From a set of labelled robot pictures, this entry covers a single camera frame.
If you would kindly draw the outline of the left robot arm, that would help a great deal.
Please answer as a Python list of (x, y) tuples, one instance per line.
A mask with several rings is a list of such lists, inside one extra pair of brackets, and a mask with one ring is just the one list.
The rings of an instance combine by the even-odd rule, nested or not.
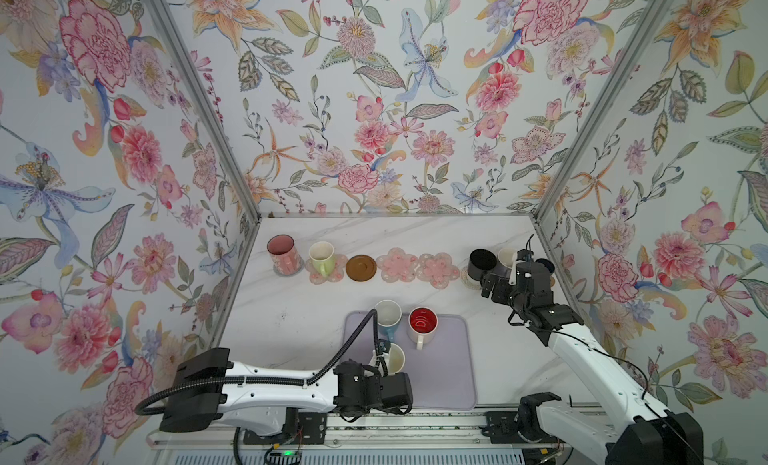
[(263, 437), (293, 434), (298, 414), (338, 413), (353, 420), (372, 410), (406, 414), (413, 392), (404, 372), (387, 373), (337, 352), (310, 371), (253, 367), (214, 348), (180, 364), (164, 397), (160, 430), (191, 433), (219, 422)]

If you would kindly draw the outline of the white embroidered round coaster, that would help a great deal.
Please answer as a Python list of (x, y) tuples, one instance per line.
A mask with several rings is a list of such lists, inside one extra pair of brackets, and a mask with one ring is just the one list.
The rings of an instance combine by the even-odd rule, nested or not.
[(479, 291), (482, 289), (482, 284), (479, 281), (472, 279), (468, 274), (468, 268), (463, 267), (460, 272), (460, 278), (465, 287), (470, 290)]

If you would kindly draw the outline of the black mug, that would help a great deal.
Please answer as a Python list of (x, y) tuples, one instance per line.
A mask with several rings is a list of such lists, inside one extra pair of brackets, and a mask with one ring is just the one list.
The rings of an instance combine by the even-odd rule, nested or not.
[(468, 277), (481, 283), (483, 277), (492, 272), (498, 264), (496, 255), (487, 249), (475, 249), (469, 255), (467, 265)]

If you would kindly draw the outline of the pink flower coaster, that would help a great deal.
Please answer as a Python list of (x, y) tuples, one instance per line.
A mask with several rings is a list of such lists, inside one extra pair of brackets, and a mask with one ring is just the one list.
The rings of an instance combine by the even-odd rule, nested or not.
[(335, 254), (325, 260), (310, 259), (305, 263), (305, 269), (309, 272), (309, 281), (314, 285), (334, 283), (344, 278), (347, 262), (346, 255)]
[(460, 270), (445, 252), (436, 255), (423, 254), (417, 261), (416, 277), (433, 288), (442, 290), (460, 277)]
[(409, 254), (398, 247), (392, 248), (387, 254), (376, 259), (381, 279), (387, 283), (398, 281), (408, 283), (415, 280), (418, 262), (416, 255)]

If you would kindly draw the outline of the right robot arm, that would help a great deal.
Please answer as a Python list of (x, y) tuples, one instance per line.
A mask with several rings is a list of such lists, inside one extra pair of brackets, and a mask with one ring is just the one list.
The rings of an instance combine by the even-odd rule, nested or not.
[(554, 300), (553, 264), (517, 252), (509, 272), (485, 249), (471, 252), (468, 276), (481, 294), (510, 308), (521, 326), (557, 355), (597, 399), (609, 420), (602, 425), (551, 392), (520, 400), (511, 429), (520, 440), (556, 438), (597, 464), (700, 464), (703, 430), (688, 413), (674, 413), (630, 375), (633, 365), (609, 354), (583, 319)]

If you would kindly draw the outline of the grey round knitted coaster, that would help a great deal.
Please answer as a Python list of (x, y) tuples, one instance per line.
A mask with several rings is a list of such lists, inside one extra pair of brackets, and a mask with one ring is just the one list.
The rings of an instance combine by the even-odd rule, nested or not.
[(281, 278), (288, 278), (288, 277), (296, 276), (296, 275), (298, 275), (299, 273), (301, 273), (302, 271), (305, 271), (305, 262), (303, 262), (303, 261), (302, 261), (302, 262), (300, 262), (300, 263), (297, 265), (297, 268), (296, 268), (295, 270), (293, 270), (293, 271), (290, 271), (290, 272), (286, 272), (286, 273), (284, 273), (284, 272), (283, 272), (283, 271), (282, 271), (282, 270), (281, 270), (281, 269), (280, 269), (280, 268), (279, 268), (277, 265), (274, 265), (274, 264), (273, 264), (273, 272), (274, 272), (274, 273), (275, 273), (275, 274), (276, 274), (278, 277), (281, 277)]

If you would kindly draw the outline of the red inside white mug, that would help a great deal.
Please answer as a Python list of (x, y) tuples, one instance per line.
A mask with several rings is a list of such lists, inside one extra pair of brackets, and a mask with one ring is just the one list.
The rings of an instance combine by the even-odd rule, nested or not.
[(410, 312), (407, 325), (408, 337), (417, 350), (423, 350), (435, 337), (439, 318), (433, 310), (427, 307), (418, 307)]

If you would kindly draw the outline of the lilac mug white inside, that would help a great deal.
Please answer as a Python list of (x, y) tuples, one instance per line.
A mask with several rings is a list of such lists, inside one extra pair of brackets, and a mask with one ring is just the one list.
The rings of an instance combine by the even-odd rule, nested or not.
[(505, 269), (513, 271), (517, 263), (518, 250), (512, 247), (506, 247), (501, 249), (497, 253), (498, 264)]

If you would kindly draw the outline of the brown wooden round coaster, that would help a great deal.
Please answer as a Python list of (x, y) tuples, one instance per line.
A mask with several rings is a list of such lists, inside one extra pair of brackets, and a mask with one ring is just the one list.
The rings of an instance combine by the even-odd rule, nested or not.
[(375, 276), (377, 263), (371, 256), (355, 255), (347, 261), (345, 270), (351, 280), (366, 282)]

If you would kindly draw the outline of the blue mug white inside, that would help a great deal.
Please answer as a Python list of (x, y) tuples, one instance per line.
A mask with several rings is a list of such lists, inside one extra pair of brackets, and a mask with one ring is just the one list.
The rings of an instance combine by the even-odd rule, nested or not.
[(381, 300), (375, 306), (377, 329), (381, 337), (390, 343), (395, 342), (395, 334), (402, 319), (401, 306), (393, 300)]

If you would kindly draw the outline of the small dark blue mug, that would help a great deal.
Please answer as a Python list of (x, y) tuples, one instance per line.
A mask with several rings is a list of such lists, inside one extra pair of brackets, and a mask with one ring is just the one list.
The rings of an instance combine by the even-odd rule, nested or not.
[(555, 265), (550, 260), (546, 258), (539, 258), (536, 260), (536, 262), (544, 266), (548, 270), (550, 275), (554, 273)]

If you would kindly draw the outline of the cream mug pink handle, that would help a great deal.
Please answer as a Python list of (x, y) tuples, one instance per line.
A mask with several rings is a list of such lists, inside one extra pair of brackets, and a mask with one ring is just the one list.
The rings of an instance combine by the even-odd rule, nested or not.
[[(390, 372), (388, 375), (400, 373), (403, 370), (405, 363), (406, 363), (406, 357), (403, 349), (397, 344), (390, 343), (390, 362), (389, 362)], [(374, 366), (374, 353), (369, 362), (369, 366), (376, 369), (376, 367)]]

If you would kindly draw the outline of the green mug white inside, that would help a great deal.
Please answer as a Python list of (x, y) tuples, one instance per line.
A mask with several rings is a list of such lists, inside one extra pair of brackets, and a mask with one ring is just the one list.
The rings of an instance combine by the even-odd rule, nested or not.
[(335, 248), (330, 242), (314, 243), (309, 249), (309, 258), (314, 270), (324, 278), (328, 278), (335, 270)]

